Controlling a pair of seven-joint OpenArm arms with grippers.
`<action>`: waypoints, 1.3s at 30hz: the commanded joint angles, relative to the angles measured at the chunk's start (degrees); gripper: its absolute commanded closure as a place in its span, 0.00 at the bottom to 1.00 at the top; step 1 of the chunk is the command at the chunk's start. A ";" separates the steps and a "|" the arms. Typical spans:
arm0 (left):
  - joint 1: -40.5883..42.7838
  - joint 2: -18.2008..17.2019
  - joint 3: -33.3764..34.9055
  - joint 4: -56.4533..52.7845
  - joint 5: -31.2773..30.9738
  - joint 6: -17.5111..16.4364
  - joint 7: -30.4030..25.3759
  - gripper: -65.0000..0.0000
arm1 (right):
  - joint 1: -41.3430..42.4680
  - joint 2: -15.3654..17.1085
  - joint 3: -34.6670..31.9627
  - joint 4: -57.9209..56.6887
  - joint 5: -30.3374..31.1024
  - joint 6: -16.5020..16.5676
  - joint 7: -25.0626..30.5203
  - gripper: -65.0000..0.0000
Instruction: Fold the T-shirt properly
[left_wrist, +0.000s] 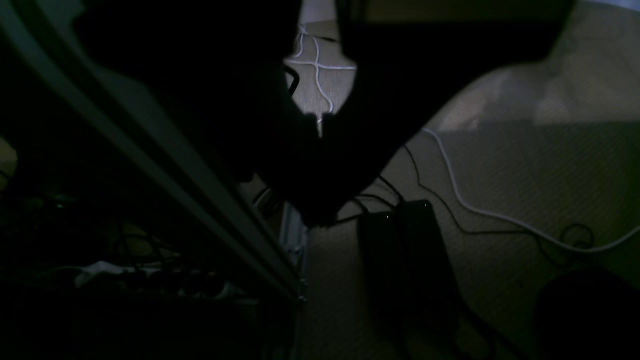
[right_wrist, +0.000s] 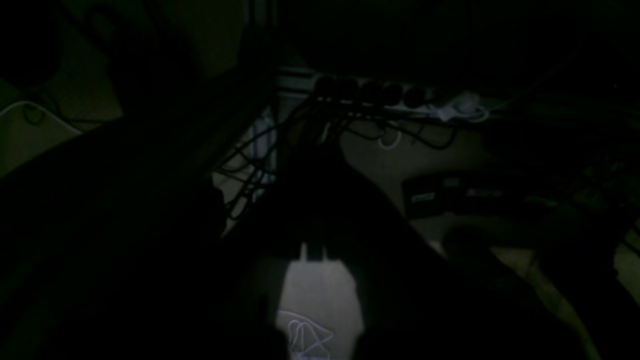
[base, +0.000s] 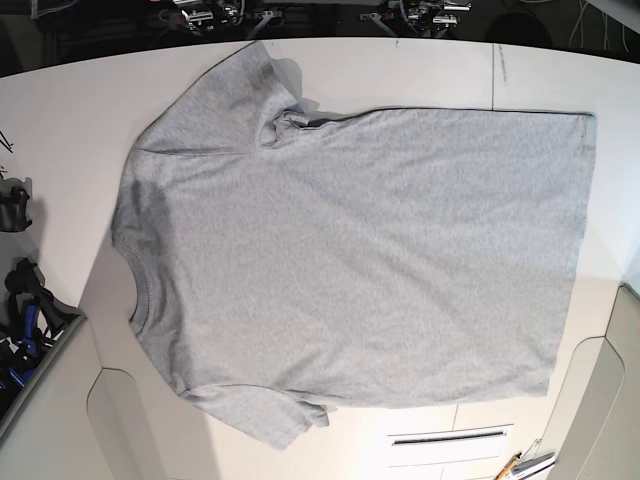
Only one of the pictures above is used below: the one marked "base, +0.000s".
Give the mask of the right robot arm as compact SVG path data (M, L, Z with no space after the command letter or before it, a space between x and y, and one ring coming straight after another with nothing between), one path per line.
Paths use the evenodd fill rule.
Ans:
M173 0L172 3L192 29L237 27L249 20L269 22L282 17L282 12L278 10L250 10L247 1Z

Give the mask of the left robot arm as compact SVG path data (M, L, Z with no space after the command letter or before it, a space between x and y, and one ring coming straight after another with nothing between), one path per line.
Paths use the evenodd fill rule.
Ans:
M415 28L453 27L471 8L471 1L384 1L377 8L377 13L384 20L401 20Z

